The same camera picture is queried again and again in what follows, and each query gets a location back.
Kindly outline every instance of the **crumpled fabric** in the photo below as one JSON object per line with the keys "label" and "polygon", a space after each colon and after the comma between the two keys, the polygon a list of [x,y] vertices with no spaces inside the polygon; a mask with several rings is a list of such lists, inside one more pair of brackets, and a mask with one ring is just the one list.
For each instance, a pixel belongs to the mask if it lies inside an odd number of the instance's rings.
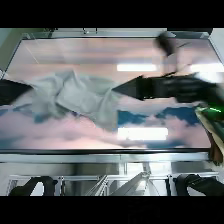
{"label": "crumpled fabric", "polygon": [[[116,86],[111,80],[79,76],[70,70],[24,83],[34,89],[29,94],[32,95],[31,108],[36,117],[62,118],[68,111],[74,111],[106,130],[117,128],[120,94],[111,91]],[[18,102],[24,104],[28,101],[19,99]]]}

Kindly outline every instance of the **green light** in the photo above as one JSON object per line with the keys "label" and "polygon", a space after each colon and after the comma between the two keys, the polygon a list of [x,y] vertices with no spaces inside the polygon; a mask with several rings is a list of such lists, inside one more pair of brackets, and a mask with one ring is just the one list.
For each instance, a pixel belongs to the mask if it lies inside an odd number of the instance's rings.
{"label": "green light", "polygon": [[215,108],[209,108],[210,110],[214,110],[214,111],[216,111],[216,112],[222,112],[221,110],[217,110],[217,109],[215,109]]}

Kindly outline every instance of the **green led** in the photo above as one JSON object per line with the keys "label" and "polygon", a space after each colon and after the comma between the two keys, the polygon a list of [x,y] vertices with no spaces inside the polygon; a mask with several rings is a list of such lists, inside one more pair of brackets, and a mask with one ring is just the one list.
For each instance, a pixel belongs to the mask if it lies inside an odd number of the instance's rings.
{"label": "green led", "polygon": [[216,112],[222,112],[221,110],[217,110],[217,109],[215,109],[215,108],[209,108],[210,110],[214,110],[214,111],[216,111]]}

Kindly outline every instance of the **white cloth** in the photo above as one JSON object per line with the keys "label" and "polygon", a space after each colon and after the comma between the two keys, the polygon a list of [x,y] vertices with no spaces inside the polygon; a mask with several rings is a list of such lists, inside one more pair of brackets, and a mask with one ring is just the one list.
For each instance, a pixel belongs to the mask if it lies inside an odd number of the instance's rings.
{"label": "white cloth", "polygon": [[37,116],[60,118],[66,112],[74,111],[107,130],[117,127],[120,95],[111,91],[116,86],[113,81],[94,76],[78,76],[71,70],[25,83],[34,88],[34,93],[30,95],[32,111]]}

